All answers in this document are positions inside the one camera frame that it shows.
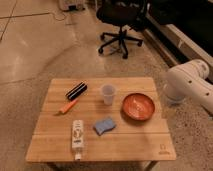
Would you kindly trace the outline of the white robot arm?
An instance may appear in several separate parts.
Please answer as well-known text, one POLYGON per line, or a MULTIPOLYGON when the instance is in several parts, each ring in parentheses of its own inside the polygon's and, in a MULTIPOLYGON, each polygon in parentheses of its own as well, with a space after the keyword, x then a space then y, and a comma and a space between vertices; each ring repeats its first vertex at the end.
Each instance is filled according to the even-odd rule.
POLYGON ((209 72, 208 64, 200 59, 170 68, 163 87, 167 102, 170 105, 181 104, 190 97, 213 115, 213 84, 206 81, 209 72))

